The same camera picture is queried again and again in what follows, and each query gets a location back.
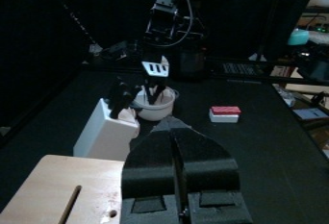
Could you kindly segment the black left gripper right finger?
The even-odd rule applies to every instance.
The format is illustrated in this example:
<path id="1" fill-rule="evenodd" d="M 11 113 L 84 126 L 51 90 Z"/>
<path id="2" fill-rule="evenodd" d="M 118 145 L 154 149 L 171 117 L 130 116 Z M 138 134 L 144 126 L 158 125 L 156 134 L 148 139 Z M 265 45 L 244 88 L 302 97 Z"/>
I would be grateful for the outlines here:
<path id="1" fill-rule="evenodd" d="M 181 224 L 253 224 L 228 151 L 175 117 L 171 141 Z"/>

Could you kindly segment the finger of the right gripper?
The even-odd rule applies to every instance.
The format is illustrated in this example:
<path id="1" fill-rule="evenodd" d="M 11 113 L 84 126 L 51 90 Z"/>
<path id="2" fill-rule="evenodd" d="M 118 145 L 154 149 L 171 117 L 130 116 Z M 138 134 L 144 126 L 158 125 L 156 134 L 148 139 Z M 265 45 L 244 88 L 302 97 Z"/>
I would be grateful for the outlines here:
<path id="1" fill-rule="evenodd" d="M 154 92 L 154 99 L 158 99 L 158 96 L 164 92 L 164 90 L 168 87 L 168 79 L 167 78 L 158 78 L 156 81 L 156 92 Z"/>
<path id="2" fill-rule="evenodd" d="M 145 90 L 146 90 L 146 94 L 148 94 L 148 100 L 149 100 L 149 103 L 153 105 L 154 104 L 154 97 L 153 97 L 153 94 L 152 94 L 152 89 L 154 88 L 154 83 L 152 82 L 152 77 L 150 76 L 146 76 L 145 78 Z"/>

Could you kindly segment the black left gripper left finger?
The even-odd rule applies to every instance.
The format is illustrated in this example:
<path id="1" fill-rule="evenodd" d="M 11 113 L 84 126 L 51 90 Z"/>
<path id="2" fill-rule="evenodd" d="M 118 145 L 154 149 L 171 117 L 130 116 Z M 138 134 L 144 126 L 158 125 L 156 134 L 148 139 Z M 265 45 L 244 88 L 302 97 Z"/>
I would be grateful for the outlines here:
<path id="1" fill-rule="evenodd" d="M 171 139 L 179 122 L 162 119 L 128 156 L 120 224 L 180 224 Z"/>

